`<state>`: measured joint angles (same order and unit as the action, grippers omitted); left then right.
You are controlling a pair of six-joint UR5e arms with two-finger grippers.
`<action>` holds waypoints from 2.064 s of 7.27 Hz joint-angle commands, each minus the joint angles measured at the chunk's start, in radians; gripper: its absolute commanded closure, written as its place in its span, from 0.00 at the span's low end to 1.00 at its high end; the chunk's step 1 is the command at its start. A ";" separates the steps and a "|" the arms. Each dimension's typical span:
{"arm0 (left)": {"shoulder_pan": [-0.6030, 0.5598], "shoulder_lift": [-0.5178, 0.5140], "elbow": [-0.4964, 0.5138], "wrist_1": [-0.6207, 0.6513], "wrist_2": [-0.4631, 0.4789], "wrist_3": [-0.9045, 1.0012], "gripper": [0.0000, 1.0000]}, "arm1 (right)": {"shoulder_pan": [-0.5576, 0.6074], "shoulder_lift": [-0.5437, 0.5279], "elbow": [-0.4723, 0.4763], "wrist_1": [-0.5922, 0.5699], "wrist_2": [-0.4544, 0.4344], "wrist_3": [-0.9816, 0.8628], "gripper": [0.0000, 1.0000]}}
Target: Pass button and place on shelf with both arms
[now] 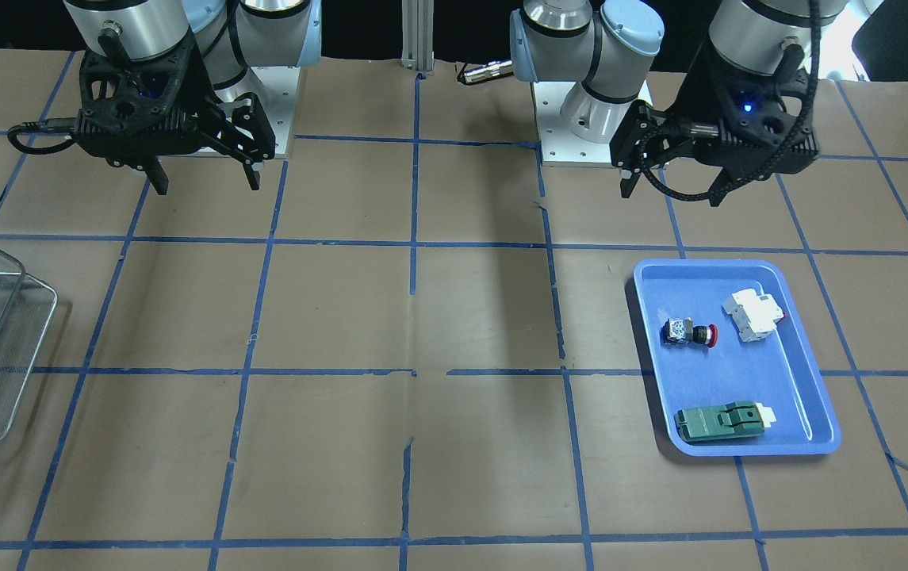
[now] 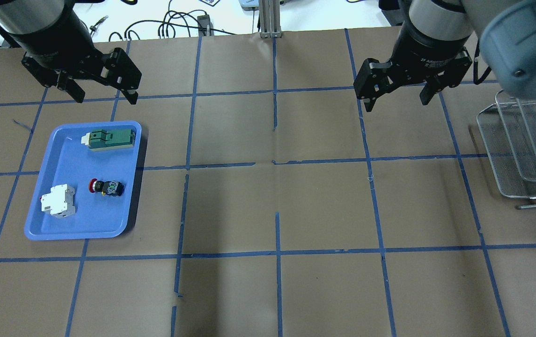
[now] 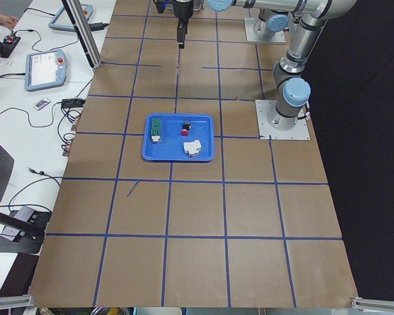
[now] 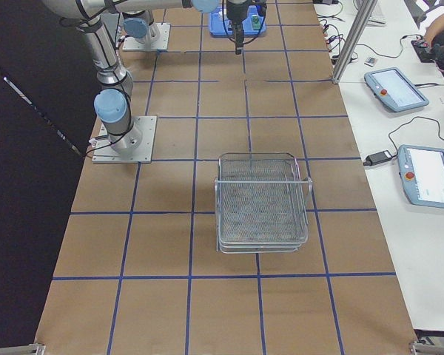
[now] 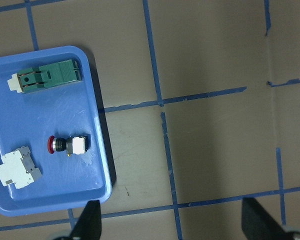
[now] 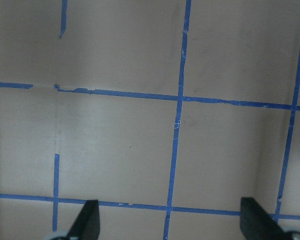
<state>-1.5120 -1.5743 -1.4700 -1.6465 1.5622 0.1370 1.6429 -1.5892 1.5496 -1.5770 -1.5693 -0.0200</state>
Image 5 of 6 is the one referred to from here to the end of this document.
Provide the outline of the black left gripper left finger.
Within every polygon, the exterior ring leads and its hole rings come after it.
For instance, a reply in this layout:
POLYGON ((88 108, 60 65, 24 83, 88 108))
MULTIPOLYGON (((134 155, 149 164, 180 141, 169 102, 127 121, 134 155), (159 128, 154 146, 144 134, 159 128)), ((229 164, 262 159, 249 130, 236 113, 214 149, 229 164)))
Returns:
POLYGON ((78 218, 69 238, 71 240, 99 240, 101 234, 101 204, 99 200, 90 200, 78 218))

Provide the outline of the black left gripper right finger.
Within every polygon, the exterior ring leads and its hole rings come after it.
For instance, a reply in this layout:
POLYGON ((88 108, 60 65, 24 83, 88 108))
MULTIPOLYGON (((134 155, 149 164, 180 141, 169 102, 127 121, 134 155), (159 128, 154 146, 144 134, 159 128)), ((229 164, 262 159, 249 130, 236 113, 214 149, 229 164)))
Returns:
POLYGON ((248 240, 293 240, 295 231, 285 231, 252 197, 242 199, 241 229, 248 240))

